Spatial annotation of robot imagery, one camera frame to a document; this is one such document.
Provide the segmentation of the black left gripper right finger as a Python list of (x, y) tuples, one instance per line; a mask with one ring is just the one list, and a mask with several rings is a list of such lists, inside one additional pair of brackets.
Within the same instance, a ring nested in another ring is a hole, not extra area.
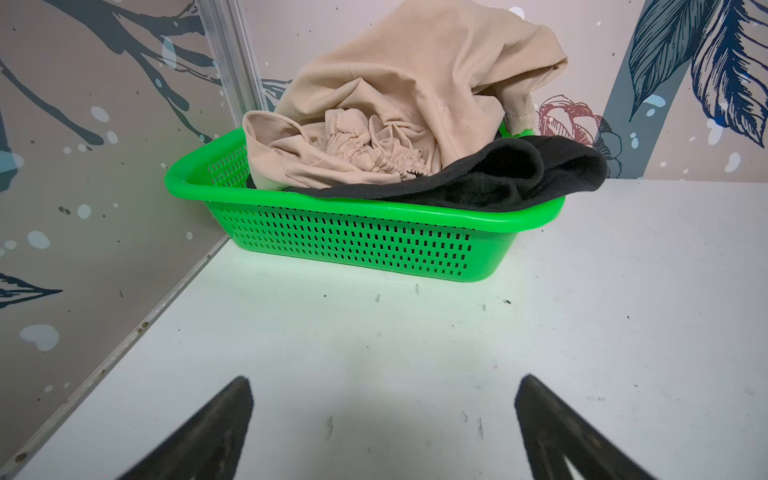
[(521, 380), (515, 410), (536, 480), (571, 479), (570, 466), (585, 479), (653, 478), (531, 374)]

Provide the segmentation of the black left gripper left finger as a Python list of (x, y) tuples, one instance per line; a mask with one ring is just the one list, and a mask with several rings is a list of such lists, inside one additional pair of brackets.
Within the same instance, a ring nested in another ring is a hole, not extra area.
[(121, 478), (234, 478), (253, 407), (248, 379), (234, 378)]

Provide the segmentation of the beige drawstring shorts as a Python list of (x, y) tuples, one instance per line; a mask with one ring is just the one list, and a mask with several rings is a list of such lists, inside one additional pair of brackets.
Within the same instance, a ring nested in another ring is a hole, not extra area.
[(554, 32), (471, 1), (406, 1), (304, 66), (272, 112), (243, 118), (254, 186), (326, 189), (433, 176), (536, 124), (566, 67)]

